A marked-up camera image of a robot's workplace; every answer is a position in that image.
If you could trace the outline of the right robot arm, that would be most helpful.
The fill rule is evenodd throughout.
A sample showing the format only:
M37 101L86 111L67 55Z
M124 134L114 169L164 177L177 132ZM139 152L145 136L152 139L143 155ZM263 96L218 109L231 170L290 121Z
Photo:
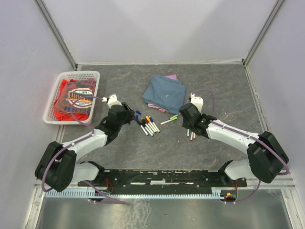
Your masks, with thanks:
M245 160L224 165L224 171L218 174L222 186L251 177L269 184L277 176L289 174L289 158L272 133L251 133L232 127L213 116L200 113L192 103L183 105L179 111L184 128L198 136L223 142L247 155Z

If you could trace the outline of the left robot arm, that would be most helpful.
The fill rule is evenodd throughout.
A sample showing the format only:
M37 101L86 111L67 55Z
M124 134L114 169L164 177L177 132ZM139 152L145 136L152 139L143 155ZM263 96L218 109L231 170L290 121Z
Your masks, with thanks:
M84 180L101 186L105 181L103 167L94 162L77 164L77 160L111 143L122 126L134 119L135 111L126 103L115 104L88 134L63 144L56 141L49 143L34 172L35 177L41 180L42 189L45 192L52 189L61 192L71 183Z

